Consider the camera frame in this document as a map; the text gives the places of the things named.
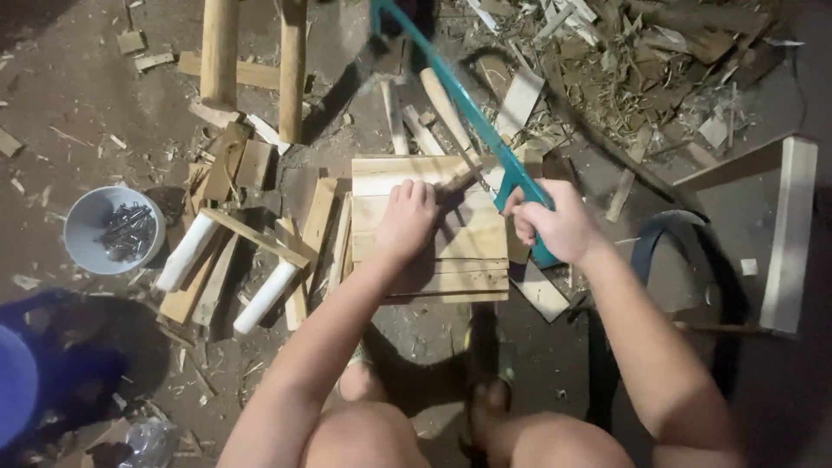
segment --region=saw handle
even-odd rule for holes
[[[538,202],[546,208],[554,211],[553,208],[555,206],[555,202],[549,194],[546,193],[542,187],[537,184],[537,182],[532,181],[532,183],[537,186],[538,190],[527,190],[525,187],[525,181],[520,174],[506,170],[506,175],[503,177],[503,182],[500,184],[500,192],[497,194],[497,198],[494,199],[494,205],[496,205],[497,209],[502,213],[503,210],[506,209],[506,202],[508,201],[508,197],[511,196],[512,192],[514,192],[514,189],[522,187],[523,195],[526,197],[526,202]],[[541,198],[538,193],[542,194],[545,198]],[[560,262],[543,244],[543,239],[540,237],[539,232],[534,233],[532,256],[537,262],[537,266],[541,268],[549,268],[550,266],[554,266]]]

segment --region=plastic bag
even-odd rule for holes
[[[175,424],[152,417],[130,426],[126,443],[133,455],[119,468],[164,468],[179,447],[179,435]]]

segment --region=knee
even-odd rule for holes
[[[527,418],[512,466],[634,466],[624,447],[598,426],[554,413]]]
[[[305,466],[414,466],[421,455],[408,418],[386,403],[356,401],[321,415]]]

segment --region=left hand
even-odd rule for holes
[[[380,256],[401,264],[411,261],[430,241],[439,208],[433,185],[405,179],[393,187],[387,209],[375,228]]]

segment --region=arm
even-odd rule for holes
[[[362,261],[280,350],[220,456],[220,468],[296,467],[321,408],[396,275],[430,238],[433,187],[404,181],[376,229],[376,256]]]
[[[556,212],[512,195],[518,237],[540,232],[556,257],[587,276],[622,379],[641,423],[656,440],[656,466],[742,466],[728,405],[679,331],[604,239],[569,182],[540,181]]]

